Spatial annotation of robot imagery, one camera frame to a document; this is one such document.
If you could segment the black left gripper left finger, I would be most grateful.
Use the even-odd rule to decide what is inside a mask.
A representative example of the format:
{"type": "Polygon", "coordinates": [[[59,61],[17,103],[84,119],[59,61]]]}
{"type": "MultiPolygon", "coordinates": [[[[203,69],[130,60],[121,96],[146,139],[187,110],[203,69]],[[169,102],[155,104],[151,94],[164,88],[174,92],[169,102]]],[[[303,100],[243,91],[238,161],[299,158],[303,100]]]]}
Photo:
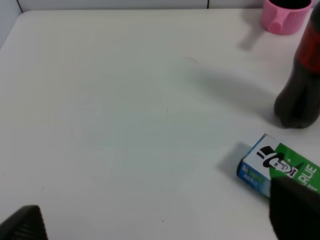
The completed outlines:
{"type": "Polygon", "coordinates": [[[1,240],[48,240],[38,205],[26,205],[0,224],[1,240]]]}

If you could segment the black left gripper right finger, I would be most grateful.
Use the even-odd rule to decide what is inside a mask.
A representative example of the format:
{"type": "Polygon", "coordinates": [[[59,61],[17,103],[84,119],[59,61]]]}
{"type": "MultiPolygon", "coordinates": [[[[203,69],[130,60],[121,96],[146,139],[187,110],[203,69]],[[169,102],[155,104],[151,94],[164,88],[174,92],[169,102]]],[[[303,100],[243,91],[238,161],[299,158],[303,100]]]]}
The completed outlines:
{"type": "Polygon", "coordinates": [[[289,177],[271,180],[269,219],[278,240],[320,238],[320,195],[289,177]]]}

